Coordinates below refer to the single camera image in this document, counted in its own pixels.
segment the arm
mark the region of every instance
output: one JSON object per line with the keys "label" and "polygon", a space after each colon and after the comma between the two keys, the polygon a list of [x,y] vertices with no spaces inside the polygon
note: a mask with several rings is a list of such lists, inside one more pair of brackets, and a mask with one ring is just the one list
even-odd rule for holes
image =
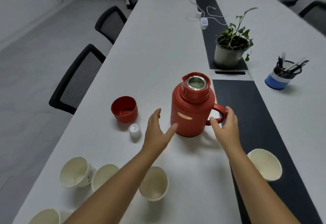
{"label": "arm", "polygon": [[226,109],[228,117],[223,128],[214,118],[211,118],[210,122],[216,139],[224,148],[230,161],[251,222],[253,224],[299,223],[243,151],[239,139],[237,116],[230,107]]}
{"label": "arm", "polygon": [[149,118],[141,151],[87,199],[65,224],[118,224],[147,171],[166,148],[178,125],[164,134],[159,126],[161,109]]}

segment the red cup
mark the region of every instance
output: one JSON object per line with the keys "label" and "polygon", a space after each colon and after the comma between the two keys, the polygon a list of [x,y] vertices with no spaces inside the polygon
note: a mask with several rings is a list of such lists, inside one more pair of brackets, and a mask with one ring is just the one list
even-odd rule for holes
{"label": "red cup", "polygon": [[132,123],[138,115],[136,101],[130,96],[117,98],[111,105],[111,111],[121,123]]}

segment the gray floor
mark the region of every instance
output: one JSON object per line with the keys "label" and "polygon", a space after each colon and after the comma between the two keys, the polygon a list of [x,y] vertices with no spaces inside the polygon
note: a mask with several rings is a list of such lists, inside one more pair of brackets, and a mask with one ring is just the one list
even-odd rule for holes
{"label": "gray floor", "polygon": [[12,223],[71,120],[48,104],[61,78],[87,44],[109,53],[94,26],[113,5],[129,16],[125,0],[76,0],[0,52],[1,224]]}

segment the thermos opening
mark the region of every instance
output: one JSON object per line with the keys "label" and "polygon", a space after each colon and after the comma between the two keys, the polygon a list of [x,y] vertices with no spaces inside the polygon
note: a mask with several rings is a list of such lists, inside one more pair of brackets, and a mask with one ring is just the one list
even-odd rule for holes
{"label": "thermos opening", "polygon": [[187,79],[187,86],[192,90],[203,90],[206,88],[206,80],[201,76],[191,76]]}

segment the soil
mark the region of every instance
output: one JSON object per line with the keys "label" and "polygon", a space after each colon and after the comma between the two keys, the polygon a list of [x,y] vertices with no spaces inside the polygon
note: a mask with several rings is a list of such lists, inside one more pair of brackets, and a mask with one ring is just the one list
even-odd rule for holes
{"label": "soil", "polygon": [[228,36],[221,36],[218,38],[218,41],[217,43],[225,48],[225,49],[228,49],[228,50],[232,50],[232,51],[242,51],[242,50],[245,50],[249,47],[249,42],[242,38],[242,37],[239,37],[239,36],[235,36],[233,38],[233,40],[231,41],[231,47],[229,47],[229,37]]}

